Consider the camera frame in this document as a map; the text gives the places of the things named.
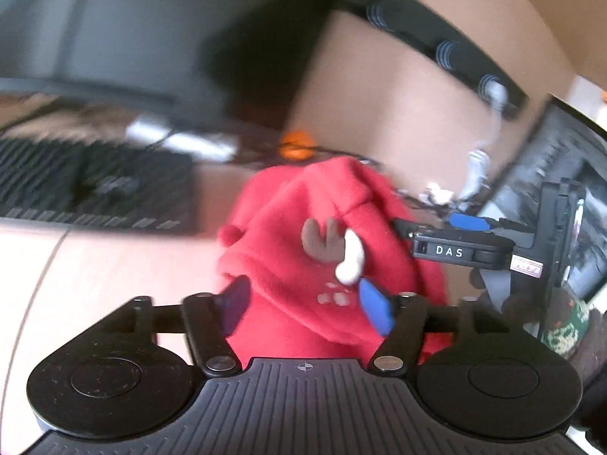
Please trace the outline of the red fleece hooded jacket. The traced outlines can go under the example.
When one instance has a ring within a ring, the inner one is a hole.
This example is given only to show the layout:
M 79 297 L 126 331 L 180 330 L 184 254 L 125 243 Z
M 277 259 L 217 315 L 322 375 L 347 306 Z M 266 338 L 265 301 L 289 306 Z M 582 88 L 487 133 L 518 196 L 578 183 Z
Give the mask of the red fleece hooded jacket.
M 218 231 L 223 281 L 246 275 L 250 305 L 228 342 L 251 358 L 358 358 L 382 338 L 361 308 L 356 284 L 335 274 L 347 263 L 390 295 L 448 302 L 438 264 L 416 260 L 394 232 L 412 215 L 390 182 L 350 157 L 259 171 Z

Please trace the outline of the crumpled white tissue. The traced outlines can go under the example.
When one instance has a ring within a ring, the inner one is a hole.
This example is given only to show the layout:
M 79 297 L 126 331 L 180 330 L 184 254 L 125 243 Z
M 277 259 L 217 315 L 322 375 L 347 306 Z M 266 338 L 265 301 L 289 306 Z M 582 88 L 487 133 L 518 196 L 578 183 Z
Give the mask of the crumpled white tissue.
M 429 182 L 425 188 L 424 194 L 427 201 L 434 206 L 448 206 L 453 200 L 455 193 L 452 190 L 441 188 L 435 182 Z

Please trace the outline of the right computer monitor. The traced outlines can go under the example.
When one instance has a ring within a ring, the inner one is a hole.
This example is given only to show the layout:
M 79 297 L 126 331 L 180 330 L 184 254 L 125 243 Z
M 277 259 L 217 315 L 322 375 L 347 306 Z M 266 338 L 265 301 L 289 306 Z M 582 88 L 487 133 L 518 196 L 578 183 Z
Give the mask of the right computer monitor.
M 480 214 L 536 231 L 521 243 L 560 240 L 559 280 L 591 301 L 606 284 L 606 132 L 557 97 L 545 104 Z

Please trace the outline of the computer monitor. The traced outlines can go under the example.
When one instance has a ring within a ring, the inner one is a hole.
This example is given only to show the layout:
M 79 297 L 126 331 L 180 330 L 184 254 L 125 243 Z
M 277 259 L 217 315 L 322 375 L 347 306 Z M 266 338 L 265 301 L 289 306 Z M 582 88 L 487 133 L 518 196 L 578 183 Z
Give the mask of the computer monitor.
M 557 97 L 545 104 L 480 214 L 536 231 L 521 243 L 560 240 L 559 280 L 591 301 L 606 284 L 606 132 Z
M 1 0 L 1 88 L 280 129 L 334 0 Z

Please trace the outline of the black power strip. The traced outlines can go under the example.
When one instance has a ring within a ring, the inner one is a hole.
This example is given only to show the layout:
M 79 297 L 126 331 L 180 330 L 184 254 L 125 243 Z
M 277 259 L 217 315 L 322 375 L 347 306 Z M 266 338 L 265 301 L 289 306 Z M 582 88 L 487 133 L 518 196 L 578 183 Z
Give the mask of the black power strip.
M 486 93 L 490 82 L 503 85 L 506 119 L 518 118 L 526 107 L 528 95 L 520 85 L 458 28 L 419 0 L 338 0 L 338 5 L 416 49 L 485 102 L 490 101 Z

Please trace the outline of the orange round object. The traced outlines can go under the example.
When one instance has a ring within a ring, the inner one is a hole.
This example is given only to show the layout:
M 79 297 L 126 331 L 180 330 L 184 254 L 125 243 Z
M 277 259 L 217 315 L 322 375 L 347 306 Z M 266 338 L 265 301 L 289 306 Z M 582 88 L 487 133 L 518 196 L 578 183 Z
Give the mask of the orange round object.
M 316 147 L 317 143 L 309 133 L 291 130 L 283 136 L 278 151 L 286 160 L 304 161 L 314 156 Z

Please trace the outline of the black keyboard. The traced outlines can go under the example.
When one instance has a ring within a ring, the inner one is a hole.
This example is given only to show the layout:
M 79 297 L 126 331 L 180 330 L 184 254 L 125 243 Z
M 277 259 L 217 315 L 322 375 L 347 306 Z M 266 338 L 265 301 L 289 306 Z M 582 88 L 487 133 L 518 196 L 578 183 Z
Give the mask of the black keyboard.
M 194 234 L 195 163 L 109 142 L 5 138 L 1 217 L 100 230 Z

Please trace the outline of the left computer monitor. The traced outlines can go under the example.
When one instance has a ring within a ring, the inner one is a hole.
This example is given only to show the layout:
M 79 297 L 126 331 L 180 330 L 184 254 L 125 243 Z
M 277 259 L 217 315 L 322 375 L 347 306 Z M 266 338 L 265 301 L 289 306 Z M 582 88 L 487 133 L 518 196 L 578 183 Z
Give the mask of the left computer monitor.
M 1 0 L 1 88 L 280 129 L 334 0 Z

